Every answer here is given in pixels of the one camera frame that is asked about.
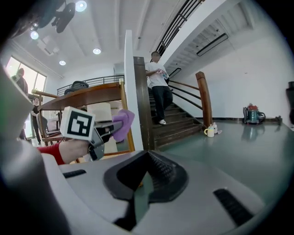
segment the white sneaker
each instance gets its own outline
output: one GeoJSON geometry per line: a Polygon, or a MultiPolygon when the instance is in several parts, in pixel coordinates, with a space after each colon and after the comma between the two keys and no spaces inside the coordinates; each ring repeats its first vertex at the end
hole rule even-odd
{"type": "Polygon", "coordinates": [[[162,120],[159,121],[159,124],[160,125],[166,125],[166,122],[162,119],[162,120]]]}

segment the black metal railing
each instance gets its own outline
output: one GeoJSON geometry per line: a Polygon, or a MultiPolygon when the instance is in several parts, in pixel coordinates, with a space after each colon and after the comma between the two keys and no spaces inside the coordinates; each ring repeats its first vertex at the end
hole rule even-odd
{"type": "MultiPolygon", "coordinates": [[[[190,87],[190,88],[193,88],[193,89],[195,89],[195,90],[199,90],[198,87],[190,86],[190,85],[187,85],[187,84],[184,84],[184,83],[179,83],[179,82],[172,81],[172,80],[170,80],[170,82],[177,83],[177,84],[180,84],[180,85],[183,85],[183,86],[186,86],[186,87],[190,87]]],[[[169,87],[174,88],[174,89],[176,89],[176,90],[179,90],[179,91],[181,91],[181,92],[184,92],[184,93],[186,93],[186,94],[188,94],[188,95],[190,95],[190,96],[193,96],[194,98],[197,98],[197,99],[201,100],[201,97],[200,97],[200,96],[195,95],[195,94],[193,94],[193,93],[191,93],[191,92],[188,92],[188,91],[186,91],[186,90],[180,89],[180,88],[175,87],[175,86],[172,86],[172,85],[170,85],[170,84],[169,84],[169,87]]],[[[181,95],[179,95],[179,94],[177,94],[177,93],[175,93],[175,92],[173,92],[173,91],[172,91],[172,93],[173,93],[174,95],[176,95],[176,96],[182,98],[183,100],[189,102],[190,104],[193,104],[193,105],[196,106],[197,108],[203,110],[203,108],[202,108],[200,105],[194,103],[193,101],[191,101],[191,100],[189,100],[189,99],[187,99],[187,98],[185,98],[185,97],[183,97],[183,96],[181,96],[181,95]]]]}
{"type": "MultiPolygon", "coordinates": [[[[119,82],[120,78],[124,78],[124,75],[105,76],[105,77],[100,77],[100,78],[91,78],[91,79],[88,79],[88,80],[83,80],[82,82],[85,82],[85,83],[87,83],[89,85],[89,87],[92,87],[92,86],[99,86],[99,85],[107,84],[107,83],[117,83],[117,82],[119,82]]],[[[57,89],[57,95],[58,96],[64,95],[65,90],[70,88],[70,87],[71,87],[71,84],[67,85],[67,86],[63,86],[61,88],[58,88],[57,89]]]]}
{"type": "Polygon", "coordinates": [[[162,37],[156,51],[162,56],[189,16],[204,0],[186,0],[162,37]]]}

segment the hand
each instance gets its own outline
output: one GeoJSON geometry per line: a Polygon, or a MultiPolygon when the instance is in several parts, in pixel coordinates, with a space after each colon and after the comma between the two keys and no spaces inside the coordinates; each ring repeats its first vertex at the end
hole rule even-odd
{"type": "Polygon", "coordinates": [[[85,140],[70,140],[59,144],[59,152],[65,164],[75,161],[88,153],[89,142],[85,140]]]}

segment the black vent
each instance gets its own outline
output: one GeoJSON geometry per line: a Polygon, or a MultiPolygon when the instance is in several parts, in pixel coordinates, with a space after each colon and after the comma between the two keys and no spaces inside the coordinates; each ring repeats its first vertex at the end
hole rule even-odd
{"type": "Polygon", "coordinates": [[[76,170],[76,171],[70,171],[70,172],[63,173],[63,175],[67,179],[67,178],[71,178],[71,177],[78,176],[80,174],[85,174],[85,173],[86,173],[85,170],[76,170]]]}
{"type": "Polygon", "coordinates": [[[237,226],[242,225],[253,217],[253,215],[228,190],[218,189],[213,193],[237,226]]]}

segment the purple object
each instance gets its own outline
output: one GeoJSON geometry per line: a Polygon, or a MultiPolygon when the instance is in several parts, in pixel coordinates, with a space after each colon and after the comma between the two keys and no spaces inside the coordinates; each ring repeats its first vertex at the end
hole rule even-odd
{"type": "Polygon", "coordinates": [[[123,122],[123,126],[121,127],[121,129],[114,132],[112,135],[115,141],[121,142],[126,138],[134,118],[135,118],[134,113],[125,109],[121,109],[118,115],[113,116],[112,118],[113,122],[123,122]]]}

